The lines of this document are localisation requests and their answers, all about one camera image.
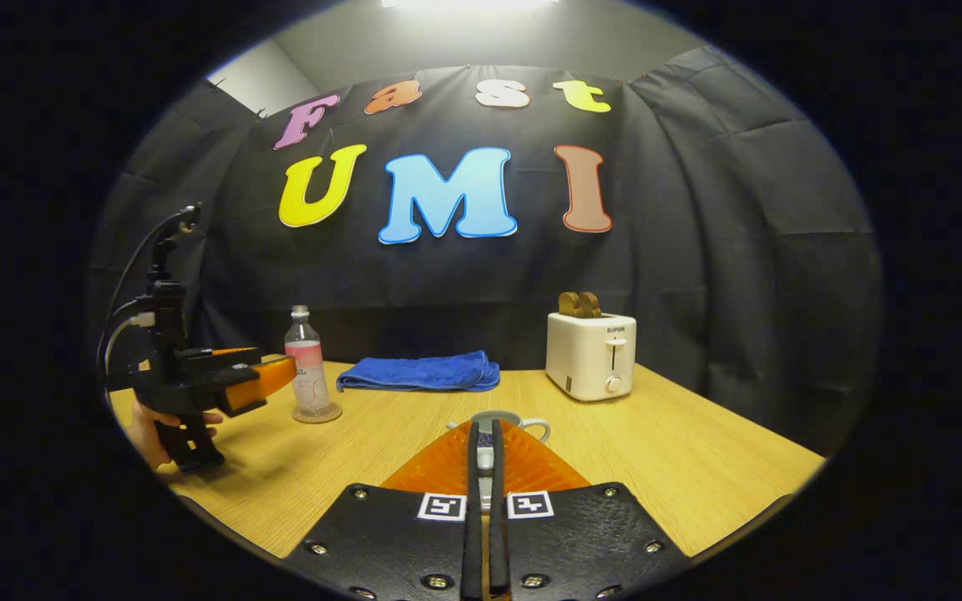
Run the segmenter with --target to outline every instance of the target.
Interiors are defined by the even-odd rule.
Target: plastic water bottle
[[[322,342],[317,331],[306,320],[306,305],[291,308],[291,328],[284,335],[284,354],[295,357],[295,411],[291,415],[305,423],[329,422],[340,417],[340,407],[329,401],[322,361]]]

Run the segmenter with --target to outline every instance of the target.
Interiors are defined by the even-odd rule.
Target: white wall
[[[317,90],[272,39],[252,47],[206,77],[262,117],[317,96]]]
[[[276,34],[321,92],[420,68],[497,64],[564,68],[631,81],[706,45],[663,15],[621,0],[561,0],[530,10],[382,8],[345,0]]]

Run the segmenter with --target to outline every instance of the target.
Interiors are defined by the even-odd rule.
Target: white cup
[[[547,437],[549,437],[549,434],[551,434],[550,423],[548,423],[545,419],[539,419],[537,417],[522,419],[522,417],[519,417],[518,414],[514,414],[509,411],[481,411],[481,413],[476,413],[470,416],[470,421],[478,423],[478,432],[482,434],[492,434],[492,425],[497,419],[503,419],[504,422],[510,423],[511,426],[543,426],[544,434],[542,434],[539,438],[541,442],[547,441]],[[455,422],[448,422],[447,426],[448,430],[454,430],[458,424]]]

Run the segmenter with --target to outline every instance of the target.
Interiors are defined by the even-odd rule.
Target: ceiling
[[[321,93],[393,73],[462,64],[563,68],[629,81],[706,44],[648,8],[619,0],[439,12],[345,0],[274,39]]]

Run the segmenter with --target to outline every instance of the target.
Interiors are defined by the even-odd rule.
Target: pink bottle label
[[[322,345],[313,340],[290,342],[284,346],[284,354],[295,357],[297,368],[311,368],[322,364]]]

